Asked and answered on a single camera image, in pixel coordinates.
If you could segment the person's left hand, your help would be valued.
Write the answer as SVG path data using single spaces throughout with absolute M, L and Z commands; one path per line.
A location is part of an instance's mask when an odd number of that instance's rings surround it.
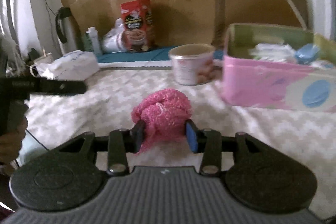
M 9 164 L 19 156 L 22 141 L 26 136 L 28 126 L 27 118 L 24 117 L 14 132 L 8 132 L 1 136 L 1 164 Z

